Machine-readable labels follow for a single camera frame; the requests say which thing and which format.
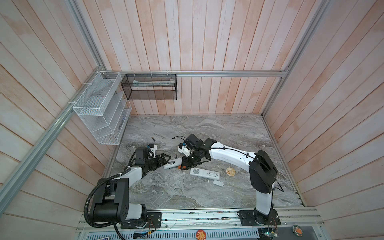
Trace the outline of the white remote control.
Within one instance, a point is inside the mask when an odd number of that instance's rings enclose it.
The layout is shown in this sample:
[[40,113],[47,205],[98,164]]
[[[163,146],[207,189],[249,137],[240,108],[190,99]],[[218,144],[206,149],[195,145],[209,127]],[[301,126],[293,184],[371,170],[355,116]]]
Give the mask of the white remote control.
[[211,179],[211,180],[220,180],[220,173],[215,171],[209,171],[199,168],[192,168],[190,170],[190,175],[197,176],[201,178]]
[[164,165],[164,169],[178,168],[182,164],[182,158],[170,160]]

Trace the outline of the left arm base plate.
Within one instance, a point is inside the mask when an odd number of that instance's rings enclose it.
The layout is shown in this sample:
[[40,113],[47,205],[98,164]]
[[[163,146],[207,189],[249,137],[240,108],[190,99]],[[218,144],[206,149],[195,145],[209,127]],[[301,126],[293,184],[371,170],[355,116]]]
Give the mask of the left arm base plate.
[[158,229],[161,227],[162,223],[162,213],[161,212],[149,212],[142,214],[142,217],[137,220],[128,220],[125,223],[121,224],[121,228],[141,230],[141,229]]

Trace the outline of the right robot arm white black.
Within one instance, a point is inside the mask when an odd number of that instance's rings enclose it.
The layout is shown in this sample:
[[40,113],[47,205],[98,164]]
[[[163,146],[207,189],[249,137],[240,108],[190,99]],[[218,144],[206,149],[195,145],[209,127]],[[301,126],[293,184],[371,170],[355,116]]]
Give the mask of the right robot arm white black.
[[182,171],[205,163],[205,158],[207,162],[212,159],[224,161],[249,173],[251,185],[256,190],[256,204],[252,212],[238,212],[243,226],[281,224],[278,212],[274,210],[273,194],[275,189],[282,193],[284,190],[277,181],[278,169],[265,151],[242,151],[213,139],[202,141],[193,134],[178,145],[178,151],[184,155]]

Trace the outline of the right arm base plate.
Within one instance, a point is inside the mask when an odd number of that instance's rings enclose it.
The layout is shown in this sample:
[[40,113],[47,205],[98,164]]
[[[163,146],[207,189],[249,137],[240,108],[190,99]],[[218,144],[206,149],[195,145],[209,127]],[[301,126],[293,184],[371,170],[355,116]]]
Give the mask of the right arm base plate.
[[278,212],[271,209],[270,213],[263,215],[256,209],[254,210],[241,210],[237,212],[242,226],[279,226],[281,220]]

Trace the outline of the white battery cover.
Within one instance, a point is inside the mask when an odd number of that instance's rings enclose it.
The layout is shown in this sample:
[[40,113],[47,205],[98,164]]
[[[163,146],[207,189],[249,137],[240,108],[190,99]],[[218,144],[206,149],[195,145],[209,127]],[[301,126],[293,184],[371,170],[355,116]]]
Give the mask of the white battery cover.
[[213,181],[213,184],[216,185],[216,186],[220,186],[220,187],[223,187],[224,186],[224,183],[221,182],[221,181],[217,181],[217,180],[214,180]]

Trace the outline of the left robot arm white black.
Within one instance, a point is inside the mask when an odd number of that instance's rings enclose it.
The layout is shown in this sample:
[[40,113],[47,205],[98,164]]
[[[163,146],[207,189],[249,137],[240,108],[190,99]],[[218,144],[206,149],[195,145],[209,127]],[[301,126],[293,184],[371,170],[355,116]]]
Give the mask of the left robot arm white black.
[[171,156],[156,154],[157,146],[137,148],[121,173],[99,179],[84,206],[84,218],[93,228],[131,224],[136,228],[149,226],[144,204],[130,203],[130,187],[149,172],[166,165]]

